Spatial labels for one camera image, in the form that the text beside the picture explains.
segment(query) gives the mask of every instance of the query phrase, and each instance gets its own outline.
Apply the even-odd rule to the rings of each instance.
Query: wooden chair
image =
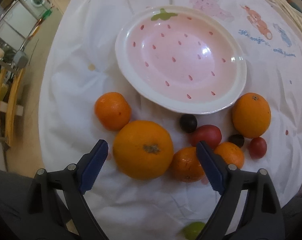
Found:
[[[8,103],[0,101],[0,112],[5,112],[5,132],[4,137],[0,137],[0,141],[6,142],[7,145],[11,147],[13,142],[14,117],[15,115],[22,116],[23,114],[23,107],[17,106],[17,96],[19,86],[25,73],[25,68],[16,70],[1,60],[0,65],[2,66],[0,70],[0,93],[6,73],[10,71],[15,74]]]

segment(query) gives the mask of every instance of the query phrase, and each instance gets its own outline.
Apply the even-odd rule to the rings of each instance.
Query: floor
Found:
[[[293,1],[302,9],[301,0]],[[6,157],[9,171],[28,177],[34,177],[36,171],[44,166],[38,133],[39,95],[46,60],[61,18],[62,14],[54,8],[25,50],[31,60],[19,101],[24,106],[24,115],[15,120],[15,138]]]

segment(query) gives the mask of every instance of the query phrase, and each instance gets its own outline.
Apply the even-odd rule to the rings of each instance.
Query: plate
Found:
[[[216,20],[191,8],[169,5],[135,14],[118,34],[115,53],[142,96],[178,113],[220,111],[246,83],[238,43]]]

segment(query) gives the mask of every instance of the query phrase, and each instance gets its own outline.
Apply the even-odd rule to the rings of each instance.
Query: white tablecloth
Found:
[[[267,154],[253,161],[245,145],[243,170],[266,168],[283,206],[302,184],[302,40],[266,0],[71,0],[52,44],[40,94],[39,134],[46,169],[77,163],[99,139],[112,149],[115,133],[106,131],[93,113],[95,100],[109,91],[123,94],[133,120],[152,120],[166,128],[175,151],[188,146],[178,128],[180,115],[140,96],[115,58],[115,39],[123,24],[148,6],[166,4],[202,10],[242,47],[248,70],[243,93],[264,96],[272,111],[263,135]],[[230,109],[197,118],[199,125],[218,126],[223,140],[235,132]],[[85,198],[111,240],[168,240],[176,239],[190,222],[206,222],[219,195],[209,184],[178,182],[168,174],[136,181],[117,171],[111,159]],[[239,207],[244,199],[242,195]],[[230,230],[240,215],[237,209]]]

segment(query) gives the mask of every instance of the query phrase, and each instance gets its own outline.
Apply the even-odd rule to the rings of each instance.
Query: ceramic bowl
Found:
[[[142,96],[179,113],[222,110],[246,82],[238,43],[216,20],[191,8],[135,14],[118,34],[115,52],[121,72]]]

